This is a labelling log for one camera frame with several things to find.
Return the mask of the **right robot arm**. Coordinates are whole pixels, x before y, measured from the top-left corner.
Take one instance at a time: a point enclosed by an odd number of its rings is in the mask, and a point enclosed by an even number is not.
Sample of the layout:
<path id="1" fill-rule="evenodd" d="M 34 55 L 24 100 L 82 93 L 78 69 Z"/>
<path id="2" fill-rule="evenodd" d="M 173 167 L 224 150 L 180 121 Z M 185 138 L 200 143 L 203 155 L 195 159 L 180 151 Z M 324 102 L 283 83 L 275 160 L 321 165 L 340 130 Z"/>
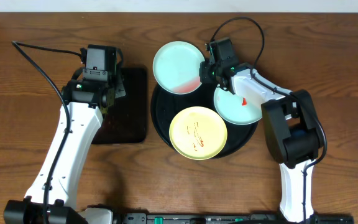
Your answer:
<path id="1" fill-rule="evenodd" d="M 326 136 L 310 94 L 276 86 L 248 63 L 240 63 L 230 39 L 210 40 L 210 57 L 200 65 L 202 83 L 213 83 L 227 98 L 215 103 L 233 124 L 263 121 L 265 142 L 279 164 L 280 212 L 290 223 L 311 223 L 311 183 L 314 166 L 322 160 Z"/>

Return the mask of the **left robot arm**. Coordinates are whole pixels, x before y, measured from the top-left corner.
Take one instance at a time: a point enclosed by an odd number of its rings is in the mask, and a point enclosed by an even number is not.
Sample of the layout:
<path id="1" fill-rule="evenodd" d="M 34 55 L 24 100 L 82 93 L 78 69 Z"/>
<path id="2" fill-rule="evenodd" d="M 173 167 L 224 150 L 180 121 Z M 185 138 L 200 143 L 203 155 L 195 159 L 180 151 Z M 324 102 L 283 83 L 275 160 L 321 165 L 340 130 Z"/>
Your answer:
<path id="1" fill-rule="evenodd" d="M 113 106 L 124 57 L 119 48 L 89 45 L 77 53 L 83 66 L 57 90 L 62 102 L 56 133 L 42 168 L 23 200 L 9 200 L 5 223 L 112 223 L 100 205 L 75 210 L 90 145 Z"/>

